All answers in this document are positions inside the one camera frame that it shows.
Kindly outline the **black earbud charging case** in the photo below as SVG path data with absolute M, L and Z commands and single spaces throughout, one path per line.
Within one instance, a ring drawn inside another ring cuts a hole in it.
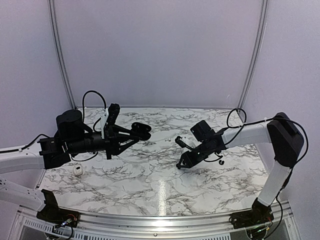
M 144 123 L 134 122 L 131 125 L 131 134 L 139 137 L 141 141 L 147 141 L 151 138 L 151 130 L 152 127 Z

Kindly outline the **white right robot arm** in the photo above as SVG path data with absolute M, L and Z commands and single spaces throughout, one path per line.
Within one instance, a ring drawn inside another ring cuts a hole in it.
M 176 164 L 178 169 L 191 169 L 201 162 L 208 162 L 212 154 L 221 162 L 221 152 L 235 147 L 270 145 L 274 163 L 256 199 L 258 205 L 247 214 L 247 219 L 252 224 L 260 223 L 267 216 L 266 207 L 270 206 L 286 187 L 294 167 L 306 156 L 309 149 L 305 129 L 284 112 L 255 122 L 224 127 L 219 131 L 214 131 L 202 120 L 190 131 L 199 144 L 195 145 L 181 136 L 176 137 L 175 142 L 186 149 Z

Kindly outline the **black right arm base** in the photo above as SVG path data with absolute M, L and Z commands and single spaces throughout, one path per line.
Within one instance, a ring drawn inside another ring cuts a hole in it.
M 255 225 L 272 222 L 274 215 L 271 206 L 266 206 L 256 198 L 249 210 L 234 212 L 229 217 L 229 222 L 234 229 L 247 228 Z

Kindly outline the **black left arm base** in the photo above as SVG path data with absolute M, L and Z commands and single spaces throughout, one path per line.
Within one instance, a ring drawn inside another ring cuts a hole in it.
M 79 222 L 80 213 L 78 211 L 59 207 L 52 191 L 42 189 L 41 192 L 44 195 L 44 208 L 37 212 L 36 217 L 40 220 L 59 226 L 76 228 Z

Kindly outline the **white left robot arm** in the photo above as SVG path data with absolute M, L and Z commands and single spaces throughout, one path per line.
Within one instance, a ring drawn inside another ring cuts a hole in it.
M 136 124 L 131 129 L 108 125 L 104 131 L 94 132 L 90 127 L 62 127 L 54 137 L 36 137 L 32 144 L 0 152 L 1 174 L 22 170 L 50 170 L 63 166 L 82 153 L 105 151 L 108 159 L 124 152 L 150 134 L 139 131 Z M 0 199 L 31 210 L 44 213 L 53 223 L 63 219 L 56 197 L 49 190 L 35 190 L 5 178 L 0 179 Z

